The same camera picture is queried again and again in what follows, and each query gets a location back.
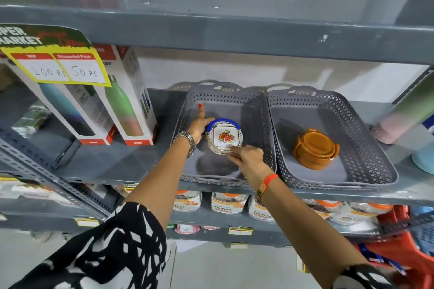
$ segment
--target light blue bottle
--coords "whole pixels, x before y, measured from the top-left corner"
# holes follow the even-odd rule
[[[434,142],[413,153],[411,159],[420,169],[434,175]]]

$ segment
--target bottle box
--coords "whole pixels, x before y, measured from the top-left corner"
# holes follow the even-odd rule
[[[157,120],[133,48],[93,45],[100,55],[111,87],[95,86],[128,146],[153,145]]]
[[[116,127],[94,86],[37,83],[4,54],[0,57],[82,144],[111,144]]]

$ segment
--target red wristband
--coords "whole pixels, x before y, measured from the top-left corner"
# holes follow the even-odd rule
[[[261,195],[265,192],[265,190],[268,188],[270,182],[274,180],[274,178],[279,177],[278,174],[271,174],[262,181],[261,185],[259,185],[258,191],[256,192],[256,195],[258,196],[258,199],[261,199]]]

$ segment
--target person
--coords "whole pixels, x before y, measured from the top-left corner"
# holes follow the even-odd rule
[[[205,126],[205,109],[185,136],[178,136],[160,162],[101,225],[73,237],[11,289],[154,289],[170,252],[166,228],[178,182]],[[231,147],[228,158],[254,191],[274,174],[261,149]],[[323,289],[391,289],[393,285],[337,230],[278,178],[260,196]]]

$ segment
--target tiled floor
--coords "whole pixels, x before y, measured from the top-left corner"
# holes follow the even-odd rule
[[[59,233],[37,243],[29,234],[0,230],[0,288],[18,281],[64,242]],[[292,248],[249,246],[233,250],[208,242],[179,253],[173,242],[171,249],[158,289],[320,289],[310,274],[296,270]]]

